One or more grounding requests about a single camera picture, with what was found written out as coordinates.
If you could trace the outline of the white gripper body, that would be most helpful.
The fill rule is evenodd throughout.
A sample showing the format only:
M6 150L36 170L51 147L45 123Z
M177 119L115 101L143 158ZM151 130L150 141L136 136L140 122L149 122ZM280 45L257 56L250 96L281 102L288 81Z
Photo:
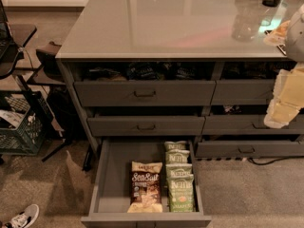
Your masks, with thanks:
M281 69L275 80L274 113L297 114L304 107L304 64L288 71Z

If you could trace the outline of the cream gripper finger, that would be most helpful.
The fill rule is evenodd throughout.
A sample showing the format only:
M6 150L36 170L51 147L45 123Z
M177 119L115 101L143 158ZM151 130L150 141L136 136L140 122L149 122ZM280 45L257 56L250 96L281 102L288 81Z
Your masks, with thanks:
M299 111L292 107L269 107L264 118L264 124L270 128L279 129L287 126L298 113Z

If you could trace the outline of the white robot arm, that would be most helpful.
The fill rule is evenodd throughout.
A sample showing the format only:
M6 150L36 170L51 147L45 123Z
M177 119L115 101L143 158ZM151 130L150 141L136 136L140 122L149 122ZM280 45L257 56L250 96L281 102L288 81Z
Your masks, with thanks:
M291 70L281 69L276 76L274 98L270 101L264 124L282 128L304 108L304 5L289 21L272 30L263 40L268 46L284 46L288 59L296 65Z

